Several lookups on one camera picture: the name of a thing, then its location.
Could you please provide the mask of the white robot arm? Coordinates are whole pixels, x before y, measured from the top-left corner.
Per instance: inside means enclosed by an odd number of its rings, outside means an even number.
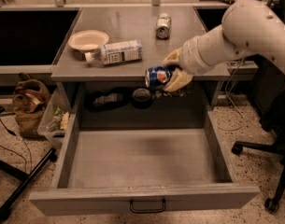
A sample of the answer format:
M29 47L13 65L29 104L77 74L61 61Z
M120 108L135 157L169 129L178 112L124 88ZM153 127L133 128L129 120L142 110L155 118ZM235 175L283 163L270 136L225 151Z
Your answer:
M164 66L176 67L164 90L177 91L219 63L254 54L285 75L285 24L265 3L238 0L228 7L221 25L187 40L163 60Z

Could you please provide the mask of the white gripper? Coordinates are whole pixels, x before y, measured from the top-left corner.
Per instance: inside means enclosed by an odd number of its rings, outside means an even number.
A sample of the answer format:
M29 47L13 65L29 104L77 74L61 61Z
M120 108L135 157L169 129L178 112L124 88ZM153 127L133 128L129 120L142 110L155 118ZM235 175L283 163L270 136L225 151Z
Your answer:
M222 63L222 45L221 36L201 35L186 41L181 49L170 52L162 61L162 65L180 66L183 70L176 68L163 90L178 91L188 85L193 76L202 76Z

